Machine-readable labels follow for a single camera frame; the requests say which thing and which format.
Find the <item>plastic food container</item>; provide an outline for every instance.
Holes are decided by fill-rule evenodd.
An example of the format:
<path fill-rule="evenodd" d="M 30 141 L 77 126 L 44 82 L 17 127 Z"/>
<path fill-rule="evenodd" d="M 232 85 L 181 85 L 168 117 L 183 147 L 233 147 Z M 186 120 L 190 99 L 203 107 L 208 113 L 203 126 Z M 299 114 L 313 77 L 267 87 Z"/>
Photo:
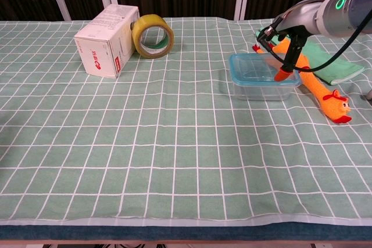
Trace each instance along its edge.
<path fill-rule="evenodd" d="M 249 100 L 284 100 L 301 78 L 294 71 L 285 81 L 274 81 L 282 64 L 269 53 L 238 53 L 230 56 L 230 76 L 234 95 Z"/>

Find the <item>white box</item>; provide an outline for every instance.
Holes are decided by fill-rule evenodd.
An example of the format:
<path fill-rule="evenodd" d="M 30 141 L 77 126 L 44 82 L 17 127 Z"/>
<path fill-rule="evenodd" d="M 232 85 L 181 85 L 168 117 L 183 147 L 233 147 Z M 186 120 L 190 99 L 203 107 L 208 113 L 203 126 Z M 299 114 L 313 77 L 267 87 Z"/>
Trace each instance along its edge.
<path fill-rule="evenodd" d="M 74 36 L 88 74 L 119 76 L 135 50 L 131 24 L 139 17 L 136 6 L 110 4 Z"/>

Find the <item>blue container lid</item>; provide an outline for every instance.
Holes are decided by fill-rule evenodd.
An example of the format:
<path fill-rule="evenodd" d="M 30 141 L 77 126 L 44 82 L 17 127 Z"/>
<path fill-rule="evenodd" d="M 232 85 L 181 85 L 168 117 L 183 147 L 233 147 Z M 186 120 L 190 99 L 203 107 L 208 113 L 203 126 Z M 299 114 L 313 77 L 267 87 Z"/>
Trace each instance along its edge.
<path fill-rule="evenodd" d="M 282 64 L 269 53 L 237 53 L 231 55 L 229 61 L 232 81 L 243 87 L 298 87 L 302 83 L 297 71 L 284 81 L 275 81 Z"/>

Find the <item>yellow tape roll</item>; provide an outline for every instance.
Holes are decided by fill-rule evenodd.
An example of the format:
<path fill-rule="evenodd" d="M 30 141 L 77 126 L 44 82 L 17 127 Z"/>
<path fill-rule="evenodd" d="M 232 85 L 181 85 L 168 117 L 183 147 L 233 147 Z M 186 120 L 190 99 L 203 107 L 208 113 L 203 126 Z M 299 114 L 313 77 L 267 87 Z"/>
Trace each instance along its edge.
<path fill-rule="evenodd" d="M 163 39 L 152 46 L 145 46 L 142 43 L 142 33 L 150 27 L 159 27 L 164 30 Z M 174 42 L 172 29 L 158 15 L 145 15 L 140 17 L 134 24 L 132 29 L 132 38 L 135 49 L 145 58 L 158 58 L 170 52 Z"/>

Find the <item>rubber chicken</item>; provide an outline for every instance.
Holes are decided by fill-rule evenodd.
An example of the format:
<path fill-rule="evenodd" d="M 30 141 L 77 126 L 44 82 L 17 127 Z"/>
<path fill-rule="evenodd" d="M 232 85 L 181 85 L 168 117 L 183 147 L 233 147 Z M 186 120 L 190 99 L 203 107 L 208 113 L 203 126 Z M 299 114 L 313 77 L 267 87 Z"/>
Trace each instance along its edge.
<path fill-rule="evenodd" d="M 278 45 L 273 46 L 275 53 L 286 53 L 289 47 L 289 40 L 285 38 Z M 257 53 L 263 53 L 259 46 L 254 45 L 253 50 Z M 309 69 L 309 60 L 303 54 L 300 54 L 297 60 L 297 67 Z M 340 95 L 337 89 L 331 92 L 326 88 L 313 73 L 299 72 L 303 84 L 311 91 L 320 104 L 323 113 L 334 123 L 347 123 L 351 117 L 347 115 L 350 111 L 348 98 Z"/>

